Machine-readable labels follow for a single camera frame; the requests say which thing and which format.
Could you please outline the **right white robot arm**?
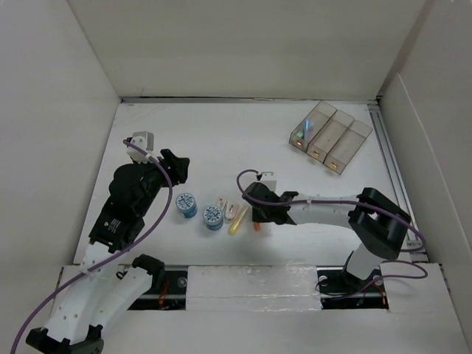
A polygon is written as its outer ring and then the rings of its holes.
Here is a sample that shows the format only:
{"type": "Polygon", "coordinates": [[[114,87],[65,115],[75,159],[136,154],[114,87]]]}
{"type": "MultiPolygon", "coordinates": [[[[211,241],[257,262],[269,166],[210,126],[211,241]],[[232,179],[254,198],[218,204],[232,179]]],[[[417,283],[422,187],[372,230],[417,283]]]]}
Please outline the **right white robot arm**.
{"type": "Polygon", "coordinates": [[[384,261],[398,258],[411,217],[375,188],[365,187],[353,197],[323,198],[270,190],[256,181],[243,192],[258,223],[303,225],[317,223],[351,229],[360,240],[333,284],[341,292],[353,292],[367,283],[384,261]]]}

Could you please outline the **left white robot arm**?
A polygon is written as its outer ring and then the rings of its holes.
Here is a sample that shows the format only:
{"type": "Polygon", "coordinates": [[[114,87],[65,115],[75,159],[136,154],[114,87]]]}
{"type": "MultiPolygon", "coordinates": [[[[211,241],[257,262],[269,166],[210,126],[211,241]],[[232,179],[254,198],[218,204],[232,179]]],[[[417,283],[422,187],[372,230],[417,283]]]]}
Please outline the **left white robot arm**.
{"type": "Polygon", "coordinates": [[[66,296],[42,327],[31,329],[26,343],[40,353],[101,353],[103,333],[145,292],[164,285],[164,263],[146,254],[136,257],[121,280],[119,262],[155,228],[146,232],[144,216],[160,189],[186,182],[190,160],[169,149],[154,157],[129,146],[132,163],[117,168],[109,197],[88,236],[80,273],[47,297],[66,296]]]}

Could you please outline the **yellow highlighter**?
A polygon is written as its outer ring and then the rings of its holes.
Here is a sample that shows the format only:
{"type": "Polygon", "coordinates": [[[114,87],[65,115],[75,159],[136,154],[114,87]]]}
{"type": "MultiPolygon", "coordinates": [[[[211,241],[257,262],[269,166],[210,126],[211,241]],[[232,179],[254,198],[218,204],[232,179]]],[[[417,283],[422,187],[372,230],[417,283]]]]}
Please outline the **yellow highlighter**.
{"type": "Polygon", "coordinates": [[[229,227],[229,235],[234,236],[237,234],[249,209],[250,209],[250,206],[246,205],[241,209],[241,211],[238,212],[238,214],[232,221],[231,226],[229,227]]]}

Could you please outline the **blue highlighter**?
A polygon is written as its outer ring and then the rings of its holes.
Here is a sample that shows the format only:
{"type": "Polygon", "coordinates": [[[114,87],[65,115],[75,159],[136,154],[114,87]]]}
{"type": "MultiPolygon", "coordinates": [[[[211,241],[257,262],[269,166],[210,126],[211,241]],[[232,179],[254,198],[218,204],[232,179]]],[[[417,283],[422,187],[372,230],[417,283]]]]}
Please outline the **blue highlighter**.
{"type": "Polygon", "coordinates": [[[305,131],[304,140],[308,142],[311,140],[311,135],[308,133],[310,121],[310,119],[305,119],[303,122],[303,130],[305,131]]]}

